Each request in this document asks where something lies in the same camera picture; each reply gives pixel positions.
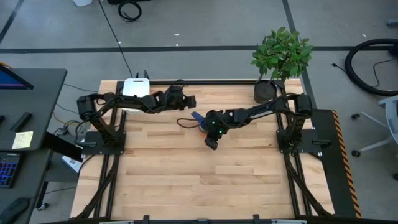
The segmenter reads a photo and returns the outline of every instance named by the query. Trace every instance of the black plant pot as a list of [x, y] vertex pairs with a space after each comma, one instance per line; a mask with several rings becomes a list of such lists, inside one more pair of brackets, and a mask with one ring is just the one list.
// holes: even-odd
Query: black plant pot
[[254, 85], [254, 100], [257, 103], [265, 103], [276, 94], [276, 87], [269, 80], [259, 80]]

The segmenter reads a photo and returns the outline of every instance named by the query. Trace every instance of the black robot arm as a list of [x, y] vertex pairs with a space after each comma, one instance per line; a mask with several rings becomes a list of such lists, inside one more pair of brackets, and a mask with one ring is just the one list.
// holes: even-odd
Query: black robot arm
[[[295, 111], [289, 109], [288, 101], [294, 102]], [[296, 146], [301, 142], [301, 130], [306, 119], [312, 115], [311, 100], [307, 95], [288, 93], [267, 103], [252, 108], [207, 112], [203, 128], [207, 131], [206, 145], [217, 149], [217, 140], [231, 128], [242, 128], [252, 120], [274, 113], [286, 114], [292, 123], [287, 126], [284, 142]]]
[[[143, 97], [123, 96], [114, 93], [91, 94], [77, 100], [80, 119], [90, 122], [101, 133], [105, 146], [119, 143], [114, 126], [105, 123], [102, 116], [113, 108], [139, 109], [145, 113], [160, 113], [167, 110], [184, 110], [196, 107], [195, 96], [185, 96], [183, 87], [171, 85], [165, 93], [158, 91]], [[96, 109], [98, 100], [104, 100], [102, 108]]]

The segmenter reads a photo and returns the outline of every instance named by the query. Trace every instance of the green leaves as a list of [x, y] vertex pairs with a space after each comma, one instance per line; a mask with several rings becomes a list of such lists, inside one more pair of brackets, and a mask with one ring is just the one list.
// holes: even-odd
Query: green leaves
[[253, 52], [255, 60], [251, 64], [259, 68], [261, 75], [273, 70], [272, 79], [299, 77], [308, 66], [312, 52], [312, 46], [308, 46], [309, 39], [301, 39], [299, 35], [297, 31], [290, 34], [285, 27], [272, 30]]

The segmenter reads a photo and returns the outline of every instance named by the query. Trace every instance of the chair wheel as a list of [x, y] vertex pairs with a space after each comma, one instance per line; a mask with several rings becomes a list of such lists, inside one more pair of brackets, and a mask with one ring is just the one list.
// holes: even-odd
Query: chair wheel
[[37, 211], [46, 210], [48, 207], [49, 207], [48, 203], [42, 203], [42, 206], [40, 206], [40, 208], [37, 208]]
[[353, 119], [353, 120], [356, 120], [360, 117], [361, 117], [361, 115], [359, 115], [358, 113], [351, 115], [351, 119]]
[[357, 150], [352, 150], [352, 151], [351, 151], [351, 155], [352, 155], [353, 157], [359, 157], [359, 156], [361, 155], [361, 153], [360, 153], [359, 151], [357, 151]]

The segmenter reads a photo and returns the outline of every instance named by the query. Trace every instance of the keyboard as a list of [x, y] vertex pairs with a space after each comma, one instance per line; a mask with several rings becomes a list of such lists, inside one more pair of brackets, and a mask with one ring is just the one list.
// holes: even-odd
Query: keyboard
[[20, 159], [19, 153], [0, 152], [0, 187], [12, 187], [20, 167]]

